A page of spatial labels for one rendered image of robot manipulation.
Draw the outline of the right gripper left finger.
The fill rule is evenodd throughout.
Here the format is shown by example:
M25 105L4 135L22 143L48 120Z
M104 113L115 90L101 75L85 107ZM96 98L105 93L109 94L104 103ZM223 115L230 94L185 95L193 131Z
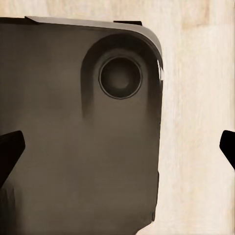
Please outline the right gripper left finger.
M25 150L21 130L0 136L0 189Z

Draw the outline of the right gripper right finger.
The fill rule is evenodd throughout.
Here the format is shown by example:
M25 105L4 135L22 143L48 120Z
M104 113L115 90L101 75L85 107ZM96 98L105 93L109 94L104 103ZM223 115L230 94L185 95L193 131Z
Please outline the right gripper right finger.
M235 170L235 132L224 130L219 147Z

